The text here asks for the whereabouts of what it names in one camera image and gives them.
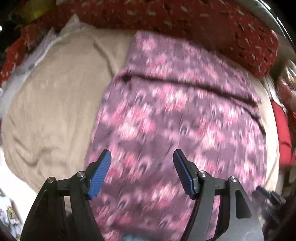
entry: purple floral fabric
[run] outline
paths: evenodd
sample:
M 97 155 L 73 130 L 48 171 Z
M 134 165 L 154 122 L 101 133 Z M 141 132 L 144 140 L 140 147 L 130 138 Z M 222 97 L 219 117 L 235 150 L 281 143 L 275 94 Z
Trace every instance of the purple floral fabric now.
M 106 241 L 124 234 L 180 240 L 193 208 L 173 165 L 182 149 L 199 170 L 237 176 L 248 194 L 266 173 L 266 146 L 248 74 L 183 39 L 135 35 L 103 98 L 86 166 L 103 149 L 112 164 L 91 202 Z M 209 236 L 218 215 L 213 208 Z

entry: screw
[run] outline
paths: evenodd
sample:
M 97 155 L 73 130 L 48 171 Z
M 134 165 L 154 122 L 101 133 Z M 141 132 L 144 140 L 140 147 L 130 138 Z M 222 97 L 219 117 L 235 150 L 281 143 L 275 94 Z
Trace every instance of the screw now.
M 230 177 L 230 180 L 231 180 L 232 182 L 234 182 L 234 183 L 236 183 L 236 182 L 237 182 L 237 178 L 236 178 L 236 177 L 234 177 L 234 176 L 231 176 L 231 177 Z
M 206 171 L 200 171 L 198 173 L 201 177 L 206 177 L 207 176 L 207 172 Z
M 85 176 L 84 171 L 77 172 L 77 177 L 84 177 L 84 176 Z
M 48 183 L 53 183 L 53 182 L 54 182 L 54 177 L 49 177 L 49 178 L 47 179 L 47 182 L 48 182 Z

